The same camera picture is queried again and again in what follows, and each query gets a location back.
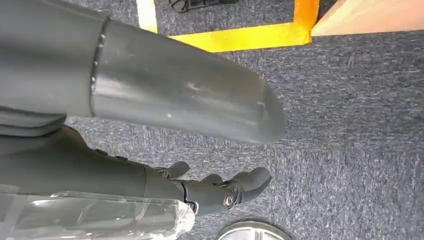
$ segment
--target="prosthetic hand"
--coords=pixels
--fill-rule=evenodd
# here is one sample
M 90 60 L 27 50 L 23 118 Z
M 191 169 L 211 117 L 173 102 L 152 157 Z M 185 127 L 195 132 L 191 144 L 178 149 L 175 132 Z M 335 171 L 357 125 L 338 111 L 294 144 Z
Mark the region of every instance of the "prosthetic hand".
M 257 197 L 264 168 L 175 180 L 87 147 L 67 115 L 178 128 L 249 143 L 284 132 L 266 81 L 229 60 L 57 0 L 0 2 L 0 185 L 17 194 L 171 199 L 198 215 Z

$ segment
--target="gray cylindrical tube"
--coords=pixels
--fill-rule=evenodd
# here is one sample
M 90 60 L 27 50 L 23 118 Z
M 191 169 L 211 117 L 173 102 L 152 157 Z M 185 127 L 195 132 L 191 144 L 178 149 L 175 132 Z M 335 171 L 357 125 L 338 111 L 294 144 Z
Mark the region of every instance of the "gray cylindrical tube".
M 250 143 L 275 142 L 285 129 L 281 104 L 256 73 L 58 0 L 0 2 L 0 80 L 6 109 L 97 115 Z M 7 135 L 45 132 L 15 134 L 9 119 Z M 25 121 L 19 126 L 30 127 Z
M 106 19 L 59 0 L 1 0 L 0 104 L 91 116 L 93 61 Z
M 256 73 L 117 21 L 105 28 L 96 71 L 99 117 L 251 143 L 275 142 L 285 129 L 282 105 Z

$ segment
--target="plastic wrap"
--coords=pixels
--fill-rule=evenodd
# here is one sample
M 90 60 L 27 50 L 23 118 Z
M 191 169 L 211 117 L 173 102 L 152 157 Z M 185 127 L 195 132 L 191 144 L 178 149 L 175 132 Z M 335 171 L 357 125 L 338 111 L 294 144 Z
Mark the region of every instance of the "plastic wrap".
M 175 240 L 195 222 L 178 200 L 17 192 L 0 185 L 0 240 Z

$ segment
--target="silver metal object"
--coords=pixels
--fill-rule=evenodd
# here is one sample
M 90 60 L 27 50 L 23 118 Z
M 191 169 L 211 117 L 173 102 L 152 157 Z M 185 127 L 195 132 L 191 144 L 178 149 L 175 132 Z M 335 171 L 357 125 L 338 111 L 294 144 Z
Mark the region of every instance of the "silver metal object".
M 218 240 L 292 240 L 281 229 L 259 221 L 241 221 L 226 227 Z
M 233 201 L 233 196 L 231 194 L 225 196 L 224 198 L 224 207 L 229 209 L 233 206 L 234 201 Z

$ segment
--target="black object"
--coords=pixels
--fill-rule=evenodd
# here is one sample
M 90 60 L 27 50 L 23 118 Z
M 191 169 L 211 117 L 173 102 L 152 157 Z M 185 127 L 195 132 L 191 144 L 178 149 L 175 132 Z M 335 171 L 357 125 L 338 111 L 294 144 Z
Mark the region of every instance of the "black object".
M 214 5 L 235 4 L 238 2 L 239 0 L 169 0 L 172 9 L 178 13 Z

